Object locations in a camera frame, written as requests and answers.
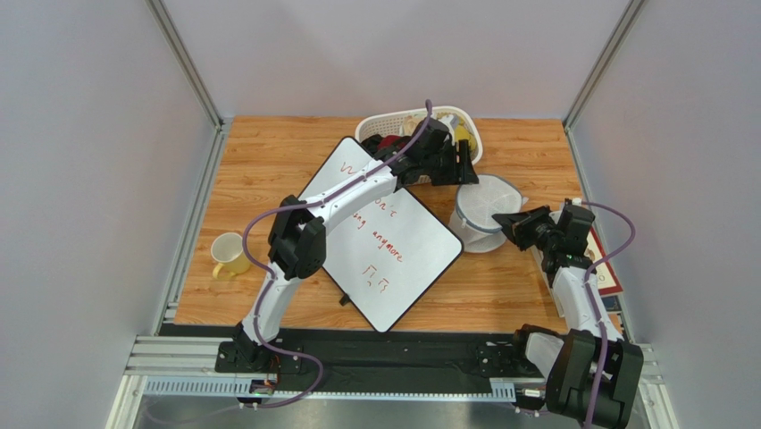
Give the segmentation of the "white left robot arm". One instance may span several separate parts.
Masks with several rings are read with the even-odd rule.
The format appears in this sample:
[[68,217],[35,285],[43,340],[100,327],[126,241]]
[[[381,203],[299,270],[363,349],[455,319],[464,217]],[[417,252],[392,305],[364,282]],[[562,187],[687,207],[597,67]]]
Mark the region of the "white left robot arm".
[[269,262],[263,287],[247,316],[221,344],[219,373],[258,373],[270,369],[282,317],[302,282],[329,257],[330,234],[365,206],[430,178],[434,186],[478,183],[467,139],[456,138],[444,122],[426,114],[411,136],[374,134],[360,142],[370,156],[357,173],[307,198],[290,195],[271,210]]

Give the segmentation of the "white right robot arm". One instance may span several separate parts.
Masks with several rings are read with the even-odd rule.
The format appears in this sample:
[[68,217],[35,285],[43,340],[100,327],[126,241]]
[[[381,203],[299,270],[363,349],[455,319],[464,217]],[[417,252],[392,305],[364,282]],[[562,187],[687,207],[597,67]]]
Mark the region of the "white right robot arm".
[[541,206],[494,214],[506,239],[520,250],[535,248],[568,332],[526,324],[514,344],[546,379],[548,412],[583,428],[624,428],[634,405],[643,352],[615,328],[597,286],[604,262],[587,257],[596,216],[589,202],[566,200],[557,211]]

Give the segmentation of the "white mesh laundry bag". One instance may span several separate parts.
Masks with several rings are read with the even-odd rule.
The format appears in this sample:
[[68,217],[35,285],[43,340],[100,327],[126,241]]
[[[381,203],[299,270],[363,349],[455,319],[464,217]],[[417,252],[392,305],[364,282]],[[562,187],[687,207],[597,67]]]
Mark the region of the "white mesh laundry bag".
[[492,215],[515,214],[528,201],[511,182],[494,174],[479,174],[477,184],[460,185],[448,228],[463,242],[466,253],[488,253],[506,236]]

